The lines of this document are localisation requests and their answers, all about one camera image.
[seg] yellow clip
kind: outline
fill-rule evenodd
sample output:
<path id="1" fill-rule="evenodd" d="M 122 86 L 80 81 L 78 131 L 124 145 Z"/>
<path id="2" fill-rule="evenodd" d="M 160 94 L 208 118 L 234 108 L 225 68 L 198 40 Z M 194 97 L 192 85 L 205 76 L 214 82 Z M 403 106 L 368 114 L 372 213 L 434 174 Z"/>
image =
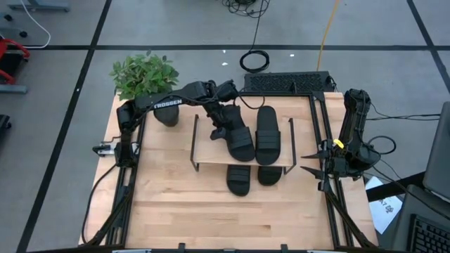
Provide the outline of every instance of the yellow clip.
<path id="1" fill-rule="evenodd" d="M 334 144 L 338 145 L 339 148 L 344 148 L 344 144 L 342 144 L 342 142 L 339 141 L 338 139 L 334 139 L 333 142 Z"/>

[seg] white cable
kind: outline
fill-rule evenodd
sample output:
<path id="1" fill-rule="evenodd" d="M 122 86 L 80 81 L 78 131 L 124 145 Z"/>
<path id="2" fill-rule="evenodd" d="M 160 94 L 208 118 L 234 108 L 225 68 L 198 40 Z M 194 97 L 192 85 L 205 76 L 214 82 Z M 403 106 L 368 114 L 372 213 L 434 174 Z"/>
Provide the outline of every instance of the white cable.
<path id="1" fill-rule="evenodd" d="M 51 40 L 51 34 L 50 34 L 50 32 L 47 31 L 45 28 L 43 28 L 42 25 L 40 25 L 40 24 L 39 24 L 39 23 L 38 23 L 31 15 L 30 15 L 30 13 L 28 12 L 27 7 L 26 7 L 25 3 L 23 2 L 23 0 L 20 0 L 20 2 L 22 3 L 23 9 L 24 9 L 25 12 L 28 14 L 28 16 L 31 18 L 31 20 L 33 20 L 33 21 L 36 23 L 36 25 L 38 25 L 41 29 L 43 29 L 43 31 L 46 32 L 46 33 L 48 34 L 48 36 L 49 36 L 49 40 L 47 40 L 47 43 L 45 43 L 45 45 L 43 45 L 43 46 L 24 46 L 24 47 L 25 47 L 25 48 L 28 48 L 28 49 L 41 49 L 41 48 L 47 47 L 47 46 L 50 44 L 50 40 Z"/>

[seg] wooden tabletop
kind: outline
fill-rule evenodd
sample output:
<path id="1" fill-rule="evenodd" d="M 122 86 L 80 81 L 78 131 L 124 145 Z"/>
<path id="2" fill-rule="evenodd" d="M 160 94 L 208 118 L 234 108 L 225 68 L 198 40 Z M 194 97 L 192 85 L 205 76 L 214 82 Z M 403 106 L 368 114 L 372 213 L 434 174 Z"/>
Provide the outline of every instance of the wooden tabletop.
<path id="1" fill-rule="evenodd" d="M 247 97 L 258 106 L 260 97 Z M 114 99 L 105 140 L 119 135 Z M 250 192 L 237 197 L 226 186 L 226 165 L 202 164 L 195 172 L 189 161 L 194 115 L 205 116 L 201 107 L 180 107 L 179 123 L 167 128 L 149 113 L 131 208 L 128 248 L 188 249 L 332 249 L 325 196 L 318 181 L 300 165 L 319 167 L 318 160 L 302 159 L 316 152 L 308 98 L 267 97 L 278 122 L 294 119 L 297 166 L 274 186 L 261 186 L 257 167 L 252 167 Z M 345 114 L 341 93 L 326 93 L 333 136 L 339 135 Z M 320 105 L 316 103 L 321 125 Z M 243 114 L 249 110 L 241 106 Z M 100 158 L 95 181 L 113 164 L 114 157 Z M 119 169 L 108 175 L 94 193 L 86 236 L 92 238 L 107 219 L 113 204 Z M 371 212 L 362 180 L 342 180 L 349 215 L 367 238 L 377 244 Z M 345 244 L 342 220 L 336 212 L 340 242 Z"/>

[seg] black floor line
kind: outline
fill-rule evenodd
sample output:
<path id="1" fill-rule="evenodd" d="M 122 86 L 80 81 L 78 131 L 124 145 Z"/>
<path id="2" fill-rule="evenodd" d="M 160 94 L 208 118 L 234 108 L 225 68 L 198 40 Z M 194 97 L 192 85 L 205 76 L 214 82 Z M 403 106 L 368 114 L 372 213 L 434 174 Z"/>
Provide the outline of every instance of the black floor line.
<path id="1" fill-rule="evenodd" d="M 447 72 L 444 63 L 442 62 L 442 59 L 439 56 L 439 53 L 437 52 L 437 49 L 433 44 L 433 41 L 431 40 L 430 34 L 428 33 L 427 28 L 425 27 L 425 24 L 423 23 L 422 18 L 420 17 L 419 12 L 417 11 L 416 5 L 414 4 L 413 0 L 406 0 L 406 2 L 408 3 L 409 8 L 411 9 L 414 19 L 416 20 L 417 26 L 419 26 L 419 30 L 422 33 L 422 36 L 425 42 L 427 43 L 427 46 L 430 47 L 431 56 L 433 57 L 436 67 L 439 70 L 439 73 L 441 74 L 442 80 L 444 81 L 447 90 L 449 90 L 450 92 L 449 73 Z"/>
<path id="2" fill-rule="evenodd" d="M 28 220 L 22 233 L 22 237 L 20 238 L 20 242 L 17 248 L 17 252 L 19 253 L 27 251 L 28 245 L 33 235 L 33 230 L 34 227 L 36 226 L 37 219 L 39 218 L 39 213 L 41 212 L 41 208 L 45 200 L 45 195 L 47 194 L 47 191 L 49 189 L 51 178 L 53 177 L 53 173 L 56 168 L 56 164 L 58 163 L 58 158 L 61 149 L 63 148 L 64 140 L 68 133 L 70 122 L 72 121 L 72 116 L 74 114 L 75 107 L 77 106 L 77 101 L 82 91 L 87 71 L 91 64 L 92 57 L 94 56 L 95 46 L 98 43 L 98 38 L 100 37 L 101 30 L 105 23 L 106 15 L 108 14 L 109 8 L 111 6 L 111 1 L 112 0 L 107 0 L 105 2 L 105 6 L 103 7 L 103 11 L 101 13 L 96 31 L 94 33 L 94 37 L 92 38 L 91 41 L 90 49 L 87 52 L 86 58 L 84 59 L 83 67 L 81 68 L 77 84 L 75 85 L 72 97 L 69 102 L 69 106 L 67 108 L 67 112 L 65 113 L 63 124 L 61 126 L 58 138 L 56 139 L 56 144 L 50 156 L 49 164 L 47 165 L 44 177 L 37 192 L 36 199 L 34 200 L 33 207 L 31 209 L 30 215 L 28 216 Z"/>
<path id="3" fill-rule="evenodd" d="M 146 51 L 148 49 L 155 51 L 185 51 L 185 50 L 248 50 L 251 45 L 97 45 L 95 50 L 111 51 Z M 89 50 L 91 46 L 87 45 L 50 45 L 46 48 L 30 49 L 31 51 L 52 51 L 52 50 Z M 255 45 L 259 50 L 300 50 L 317 51 L 320 45 Z M 326 51 L 431 51 L 435 48 L 438 51 L 450 51 L 450 46 L 407 46 L 407 45 L 325 45 Z"/>

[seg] white paper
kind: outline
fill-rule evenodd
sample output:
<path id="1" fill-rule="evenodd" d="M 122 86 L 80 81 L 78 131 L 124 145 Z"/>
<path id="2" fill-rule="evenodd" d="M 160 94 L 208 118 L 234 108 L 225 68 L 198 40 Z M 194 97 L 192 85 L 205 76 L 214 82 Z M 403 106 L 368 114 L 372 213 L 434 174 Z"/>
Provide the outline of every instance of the white paper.
<path id="1" fill-rule="evenodd" d="M 372 178 L 366 184 L 366 190 L 381 186 L 383 183 L 376 176 Z M 401 209 L 403 203 L 398 197 L 386 197 L 384 200 L 377 200 L 369 203 L 371 208 L 373 225 L 375 229 L 383 234 L 394 217 Z"/>

